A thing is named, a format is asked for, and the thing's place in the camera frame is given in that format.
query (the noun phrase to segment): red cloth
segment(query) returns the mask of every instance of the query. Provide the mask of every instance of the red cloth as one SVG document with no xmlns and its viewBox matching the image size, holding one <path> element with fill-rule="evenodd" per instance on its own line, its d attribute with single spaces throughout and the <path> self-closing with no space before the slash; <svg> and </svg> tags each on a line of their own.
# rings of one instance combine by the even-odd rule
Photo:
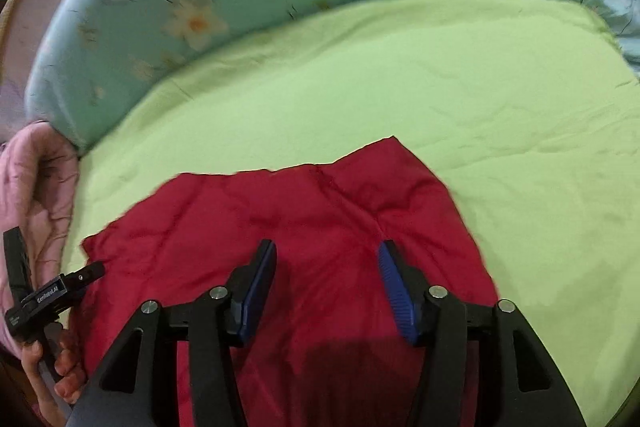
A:
<svg viewBox="0 0 640 427">
<path fill-rule="evenodd" d="M 497 300 L 446 187 L 395 138 L 331 165 L 180 174 L 83 243 L 106 266 L 78 321 L 89 374 L 140 303 L 171 306 L 225 283 L 263 237 L 278 267 L 254 343 L 234 354 L 250 426 L 404 425 L 423 350 L 396 330 L 378 272 L 383 239 L 430 283 Z M 191 426 L 178 356 L 181 425 Z"/>
</svg>

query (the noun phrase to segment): person's arm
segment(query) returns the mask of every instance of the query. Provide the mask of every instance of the person's arm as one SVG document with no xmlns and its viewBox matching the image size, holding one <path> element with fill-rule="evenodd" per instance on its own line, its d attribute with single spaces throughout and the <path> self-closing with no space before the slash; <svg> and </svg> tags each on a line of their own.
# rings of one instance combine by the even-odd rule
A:
<svg viewBox="0 0 640 427">
<path fill-rule="evenodd" d="M 70 331 L 64 330 L 60 334 L 60 347 L 62 352 L 56 359 L 56 371 L 63 378 L 56 384 L 55 391 L 67 403 L 76 403 L 82 393 L 86 375 L 80 363 L 78 343 Z M 52 427 L 64 427 L 66 419 L 38 372 L 38 362 L 41 358 L 40 343 L 25 345 L 22 348 L 22 368 L 38 398 L 41 415 Z"/>
</svg>

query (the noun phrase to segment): pink blanket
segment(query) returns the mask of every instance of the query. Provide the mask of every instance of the pink blanket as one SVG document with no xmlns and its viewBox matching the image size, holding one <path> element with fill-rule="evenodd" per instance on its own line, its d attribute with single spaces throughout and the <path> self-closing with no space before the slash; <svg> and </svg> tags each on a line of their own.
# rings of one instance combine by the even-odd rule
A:
<svg viewBox="0 0 640 427">
<path fill-rule="evenodd" d="M 60 273 L 77 180 L 75 149 L 46 122 L 22 129 L 0 153 L 0 232 L 20 226 L 34 287 Z M 2 240 L 0 260 L 0 343 L 19 357 L 20 350 L 4 323 L 4 312 L 14 300 Z"/>
</svg>

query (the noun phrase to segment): light green sheet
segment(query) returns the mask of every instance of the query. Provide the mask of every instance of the light green sheet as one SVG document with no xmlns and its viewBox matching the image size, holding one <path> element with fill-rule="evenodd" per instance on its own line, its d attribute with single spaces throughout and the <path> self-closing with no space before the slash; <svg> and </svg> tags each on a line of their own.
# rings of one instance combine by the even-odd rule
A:
<svg viewBox="0 0 640 427">
<path fill-rule="evenodd" d="M 449 186 L 501 295 L 601 427 L 640 375 L 639 117 L 614 39 L 577 4 L 350 5 L 156 86 L 82 160 L 65 269 L 178 172 L 332 162 L 395 135 Z"/>
</svg>

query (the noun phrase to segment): silver metal screw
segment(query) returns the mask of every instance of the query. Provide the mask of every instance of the silver metal screw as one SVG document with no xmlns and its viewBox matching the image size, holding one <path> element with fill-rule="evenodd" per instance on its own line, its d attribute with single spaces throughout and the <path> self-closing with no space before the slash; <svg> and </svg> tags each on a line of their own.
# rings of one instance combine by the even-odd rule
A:
<svg viewBox="0 0 640 427">
<path fill-rule="evenodd" d="M 158 303 L 156 301 L 146 301 L 142 303 L 140 309 L 146 314 L 153 313 L 158 309 Z"/>
<path fill-rule="evenodd" d="M 508 299 L 502 299 L 501 301 L 498 301 L 498 308 L 500 308 L 505 313 L 513 313 L 514 311 L 516 311 L 516 305 Z"/>
<path fill-rule="evenodd" d="M 435 285 L 429 288 L 429 295 L 431 295 L 431 297 L 435 297 L 436 299 L 444 299 L 447 295 L 449 295 L 449 292 L 444 286 Z"/>
<path fill-rule="evenodd" d="M 212 299 L 224 299 L 229 294 L 229 290 L 227 290 L 224 286 L 216 286 L 212 288 L 209 292 L 209 297 Z"/>
</svg>

